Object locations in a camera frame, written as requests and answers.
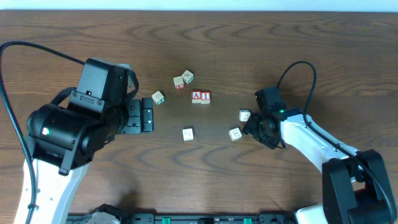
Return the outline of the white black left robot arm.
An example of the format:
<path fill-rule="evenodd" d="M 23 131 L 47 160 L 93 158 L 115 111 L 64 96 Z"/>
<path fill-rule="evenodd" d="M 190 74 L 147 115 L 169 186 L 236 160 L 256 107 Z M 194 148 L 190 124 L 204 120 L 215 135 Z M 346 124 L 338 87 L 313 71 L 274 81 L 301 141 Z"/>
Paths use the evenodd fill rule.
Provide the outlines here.
<path fill-rule="evenodd" d="M 27 121 L 37 200 L 31 223 L 65 223 L 76 190 L 96 151 L 118 134 L 151 133 L 153 102 L 135 99 L 136 74 L 128 64 L 89 58 L 66 108 L 53 100 Z"/>

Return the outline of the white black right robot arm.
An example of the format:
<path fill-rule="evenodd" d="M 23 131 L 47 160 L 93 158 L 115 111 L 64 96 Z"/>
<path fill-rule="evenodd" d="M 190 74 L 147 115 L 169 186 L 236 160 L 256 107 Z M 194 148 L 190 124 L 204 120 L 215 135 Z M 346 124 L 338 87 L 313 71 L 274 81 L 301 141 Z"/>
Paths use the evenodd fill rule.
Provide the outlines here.
<path fill-rule="evenodd" d="M 344 144 L 299 110 L 252 114 L 243 133 L 271 149 L 290 145 L 322 174 L 322 202 L 295 212 L 297 223 L 394 223 L 397 208 L 380 153 Z"/>

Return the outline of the blue number 2 block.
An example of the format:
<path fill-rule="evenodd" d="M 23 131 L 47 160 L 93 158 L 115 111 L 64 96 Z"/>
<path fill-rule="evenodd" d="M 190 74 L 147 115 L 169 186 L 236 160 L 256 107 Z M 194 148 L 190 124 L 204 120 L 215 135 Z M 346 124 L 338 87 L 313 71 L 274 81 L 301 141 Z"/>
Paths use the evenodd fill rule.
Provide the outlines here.
<path fill-rule="evenodd" d="M 240 110 L 239 111 L 239 120 L 240 122 L 246 122 L 251 116 L 250 110 Z"/>

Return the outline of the red letter I block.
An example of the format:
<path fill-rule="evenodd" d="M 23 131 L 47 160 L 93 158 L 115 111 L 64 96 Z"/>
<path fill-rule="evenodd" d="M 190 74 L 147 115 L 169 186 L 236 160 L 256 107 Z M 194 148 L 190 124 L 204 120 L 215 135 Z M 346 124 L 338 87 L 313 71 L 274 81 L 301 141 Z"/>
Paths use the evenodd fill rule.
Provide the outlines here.
<path fill-rule="evenodd" d="M 201 104 L 210 104 L 211 102 L 211 93 L 209 91 L 201 92 Z"/>

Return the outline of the red letter A block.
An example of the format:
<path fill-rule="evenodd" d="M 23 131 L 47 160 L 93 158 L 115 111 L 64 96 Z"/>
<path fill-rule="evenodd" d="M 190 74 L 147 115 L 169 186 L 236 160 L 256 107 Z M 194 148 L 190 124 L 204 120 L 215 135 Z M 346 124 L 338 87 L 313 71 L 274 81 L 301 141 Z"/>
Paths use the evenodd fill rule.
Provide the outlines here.
<path fill-rule="evenodd" d="M 201 91 L 192 91 L 192 103 L 201 103 Z"/>

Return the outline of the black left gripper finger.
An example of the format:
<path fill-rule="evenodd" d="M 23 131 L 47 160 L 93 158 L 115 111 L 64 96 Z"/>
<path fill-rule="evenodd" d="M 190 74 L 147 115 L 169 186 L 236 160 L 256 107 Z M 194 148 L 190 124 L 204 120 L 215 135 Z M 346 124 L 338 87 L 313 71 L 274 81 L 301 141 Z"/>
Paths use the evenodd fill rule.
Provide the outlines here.
<path fill-rule="evenodd" d="M 153 114 L 154 102 L 152 98 L 142 98 L 143 114 Z"/>
<path fill-rule="evenodd" d="M 142 116 L 142 132 L 151 133 L 154 130 L 154 119 L 153 114 L 144 114 Z"/>

